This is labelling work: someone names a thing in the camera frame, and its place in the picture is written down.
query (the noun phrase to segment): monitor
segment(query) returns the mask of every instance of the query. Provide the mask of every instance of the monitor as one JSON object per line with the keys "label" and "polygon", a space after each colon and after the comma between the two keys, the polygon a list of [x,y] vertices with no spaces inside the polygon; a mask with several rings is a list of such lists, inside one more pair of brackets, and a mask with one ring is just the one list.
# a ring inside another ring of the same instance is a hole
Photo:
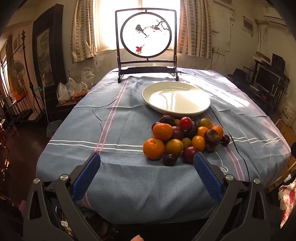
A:
{"label": "monitor", "polygon": [[264,67],[259,67],[255,82],[265,91],[274,94],[280,81],[280,77]]}

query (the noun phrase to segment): wooden floor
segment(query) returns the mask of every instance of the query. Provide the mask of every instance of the wooden floor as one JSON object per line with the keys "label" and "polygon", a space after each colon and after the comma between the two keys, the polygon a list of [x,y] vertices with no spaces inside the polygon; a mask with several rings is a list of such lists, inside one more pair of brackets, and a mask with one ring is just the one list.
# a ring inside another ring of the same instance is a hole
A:
{"label": "wooden floor", "polygon": [[38,158],[49,141],[46,137],[46,128],[46,122],[25,122],[17,127],[16,132],[7,133],[7,160],[11,175],[7,173],[4,181],[0,180],[0,187],[16,205],[27,199],[36,175]]}

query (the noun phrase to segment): round shallow bowl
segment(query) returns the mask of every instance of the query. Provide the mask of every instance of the round shallow bowl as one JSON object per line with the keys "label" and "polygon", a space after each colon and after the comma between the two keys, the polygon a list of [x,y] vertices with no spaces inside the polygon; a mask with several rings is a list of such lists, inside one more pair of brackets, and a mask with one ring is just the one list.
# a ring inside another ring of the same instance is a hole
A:
{"label": "round shallow bowl", "polygon": [[177,81],[151,84],[143,90],[142,97],[152,109],[172,116],[198,115],[210,106],[206,92]]}

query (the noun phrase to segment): red and white cloth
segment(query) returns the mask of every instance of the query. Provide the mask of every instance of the red and white cloth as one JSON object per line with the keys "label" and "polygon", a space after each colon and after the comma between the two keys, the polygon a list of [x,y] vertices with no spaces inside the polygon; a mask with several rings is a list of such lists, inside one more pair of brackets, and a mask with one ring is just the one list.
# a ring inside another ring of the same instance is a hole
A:
{"label": "red and white cloth", "polygon": [[287,221],[295,206],[296,179],[288,186],[279,188],[279,200],[281,200],[280,209],[283,210],[281,219],[281,228]]}

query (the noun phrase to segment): red cherry tomato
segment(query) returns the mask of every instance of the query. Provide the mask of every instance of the red cherry tomato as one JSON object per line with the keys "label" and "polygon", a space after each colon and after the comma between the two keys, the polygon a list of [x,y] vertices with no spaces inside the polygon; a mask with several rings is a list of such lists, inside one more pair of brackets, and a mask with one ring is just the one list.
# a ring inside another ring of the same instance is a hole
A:
{"label": "red cherry tomato", "polygon": [[189,130],[192,127],[191,119],[189,117],[183,117],[180,120],[180,127],[185,131]]}

